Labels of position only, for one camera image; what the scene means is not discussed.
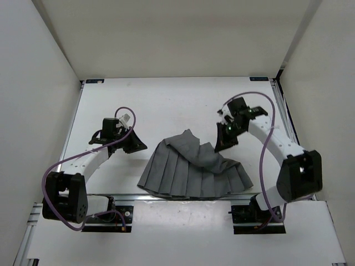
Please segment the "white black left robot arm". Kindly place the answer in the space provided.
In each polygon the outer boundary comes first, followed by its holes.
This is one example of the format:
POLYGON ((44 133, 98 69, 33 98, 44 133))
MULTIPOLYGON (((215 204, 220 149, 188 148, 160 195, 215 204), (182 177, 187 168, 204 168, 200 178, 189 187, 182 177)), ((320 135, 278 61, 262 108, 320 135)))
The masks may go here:
POLYGON ((102 128, 96 131, 83 154, 70 159, 63 171, 51 171, 44 176, 43 217, 67 224, 85 223, 89 217, 100 217, 104 222, 116 216, 114 200, 110 196, 88 194, 86 184, 93 173, 116 150, 126 154, 142 151, 147 146, 137 137, 130 116, 105 118, 102 128))

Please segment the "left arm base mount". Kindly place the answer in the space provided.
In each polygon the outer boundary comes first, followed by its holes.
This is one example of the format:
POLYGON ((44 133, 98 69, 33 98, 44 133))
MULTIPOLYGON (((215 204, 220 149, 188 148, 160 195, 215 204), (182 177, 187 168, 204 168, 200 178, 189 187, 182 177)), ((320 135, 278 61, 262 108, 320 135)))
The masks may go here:
POLYGON ((113 196, 89 194, 87 211, 89 218, 85 226, 118 226, 122 225, 122 218, 124 218, 125 225, 128 227, 132 224, 133 214, 133 205, 122 205, 113 196))

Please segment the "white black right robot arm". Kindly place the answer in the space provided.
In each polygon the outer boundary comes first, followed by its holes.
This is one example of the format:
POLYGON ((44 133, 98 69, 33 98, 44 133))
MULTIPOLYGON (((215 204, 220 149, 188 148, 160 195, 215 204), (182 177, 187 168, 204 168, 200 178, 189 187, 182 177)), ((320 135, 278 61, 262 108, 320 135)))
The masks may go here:
POLYGON ((260 106, 247 106, 242 97, 229 100, 217 113, 221 121, 217 123, 216 152, 237 145, 238 136, 247 132, 262 143, 261 152, 269 151, 280 166, 276 184, 251 199, 249 215, 254 221, 263 221, 275 207, 323 189, 321 154, 293 142, 275 126, 274 115, 260 106))

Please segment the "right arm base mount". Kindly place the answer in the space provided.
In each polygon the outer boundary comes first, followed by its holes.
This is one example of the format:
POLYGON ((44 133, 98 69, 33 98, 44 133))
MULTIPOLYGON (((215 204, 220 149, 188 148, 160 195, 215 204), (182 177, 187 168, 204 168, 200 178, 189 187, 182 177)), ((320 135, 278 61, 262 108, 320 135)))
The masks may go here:
POLYGON ((229 214, 232 214, 234 223, 256 223, 254 230, 264 229, 271 222, 276 222, 269 209, 260 209, 256 196, 251 197, 248 205, 232 205, 229 214))

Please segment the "grey pleated skirt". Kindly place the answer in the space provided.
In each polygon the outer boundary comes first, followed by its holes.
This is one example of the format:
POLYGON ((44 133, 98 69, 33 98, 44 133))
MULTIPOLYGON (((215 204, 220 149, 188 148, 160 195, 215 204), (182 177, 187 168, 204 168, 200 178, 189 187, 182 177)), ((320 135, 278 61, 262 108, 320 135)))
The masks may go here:
POLYGON ((201 144, 191 130, 163 139, 137 186, 163 198, 213 200, 253 186, 242 164, 201 144))

